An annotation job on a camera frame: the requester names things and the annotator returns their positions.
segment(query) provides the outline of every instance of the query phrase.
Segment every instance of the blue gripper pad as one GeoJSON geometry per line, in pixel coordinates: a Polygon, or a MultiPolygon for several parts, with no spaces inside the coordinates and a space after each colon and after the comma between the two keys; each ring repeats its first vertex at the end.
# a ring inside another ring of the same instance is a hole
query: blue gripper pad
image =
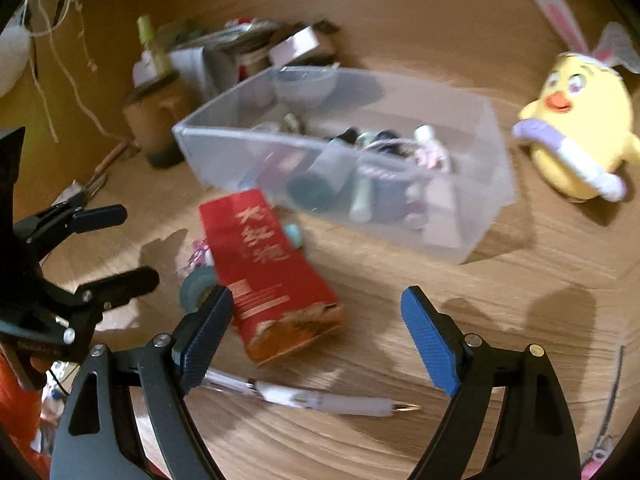
{"type": "Polygon", "coordinates": [[[402,292],[400,313],[431,381],[453,397],[460,387],[462,332],[449,316],[438,313],[419,286],[402,292]]]}

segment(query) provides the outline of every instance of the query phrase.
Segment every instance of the small figurine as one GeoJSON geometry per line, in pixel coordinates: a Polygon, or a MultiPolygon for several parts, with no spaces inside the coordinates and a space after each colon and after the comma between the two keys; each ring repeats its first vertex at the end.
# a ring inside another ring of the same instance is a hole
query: small figurine
{"type": "Polygon", "coordinates": [[[608,23],[590,52],[565,0],[535,0],[571,49],[560,54],[540,97],[518,114],[513,135],[531,144],[542,177],[573,202],[601,195],[619,202],[624,181],[613,173],[640,162],[631,98],[612,67],[640,73],[640,57],[619,23],[608,23]]]}

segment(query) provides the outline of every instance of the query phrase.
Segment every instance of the ballpoint pen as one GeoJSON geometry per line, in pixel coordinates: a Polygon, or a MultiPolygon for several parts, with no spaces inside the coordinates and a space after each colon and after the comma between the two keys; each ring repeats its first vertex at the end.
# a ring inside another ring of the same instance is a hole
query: ballpoint pen
{"type": "Polygon", "coordinates": [[[408,402],[396,402],[381,397],[342,396],[304,388],[291,388],[266,381],[245,379],[212,368],[207,371],[201,386],[219,392],[253,396],[282,406],[336,415],[390,416],[394,413],[420,410],[419,405],[408,402]]]}

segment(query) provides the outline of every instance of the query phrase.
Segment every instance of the red packaging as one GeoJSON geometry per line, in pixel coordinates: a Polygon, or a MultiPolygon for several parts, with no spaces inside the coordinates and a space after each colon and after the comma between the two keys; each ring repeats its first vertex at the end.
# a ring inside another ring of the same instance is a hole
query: red packaging
{"type": "Polygon", "coordinates": [[[234,320],[258,364],[341,328],[343,309],[294,250],[262,193],[252,189],[200,206],[220,283],[234,297],[234,320]]]}

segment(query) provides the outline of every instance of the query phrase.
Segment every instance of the plastic bowl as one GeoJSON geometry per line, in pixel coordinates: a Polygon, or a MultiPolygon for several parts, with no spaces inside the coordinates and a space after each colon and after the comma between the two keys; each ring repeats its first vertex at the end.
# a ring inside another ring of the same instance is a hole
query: plastic bowl
{"type": "Polygon", "coordinates": [[[273,87],[280,102],[300,113],[321,105],[337,79],[334,67],[286,66],[273,74],[273,87]]]}

